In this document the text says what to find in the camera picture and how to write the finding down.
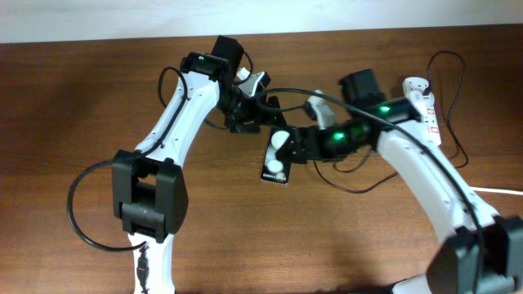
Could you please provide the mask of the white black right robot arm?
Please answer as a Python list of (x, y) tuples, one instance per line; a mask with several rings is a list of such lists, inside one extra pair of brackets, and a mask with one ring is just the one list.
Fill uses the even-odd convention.
[(339, 82), (351, 120), (300, 127), (277, 152), (287, 162), (339, 161), (369, 145), (395, 168), (428, 215), (441, 243), (423, 274), (387, 287), (390, 293), (513, 293), (522, 288), (522, 220), (504, 218), (425, 137), (409, 95), (386, 100), (370, 69)]

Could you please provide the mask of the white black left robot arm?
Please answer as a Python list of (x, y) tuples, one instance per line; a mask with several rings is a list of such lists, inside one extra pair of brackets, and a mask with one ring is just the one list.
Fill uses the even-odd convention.
[(232, 133), (282, 127), (270, 112), (275, 97), (255, 99), (270, 81), (241, 67), (247, 55), (234, 38), (220, 36), (210, 53), (191, 52), (175, 70), (177, 89), (151, 132), (132, 152), (119, 150), (111, 165), (113, 209), (131, 243), (136, 293), (174, 293), (172, 245), (188, 208), (182, 172), (208, 113), (219, 109)]

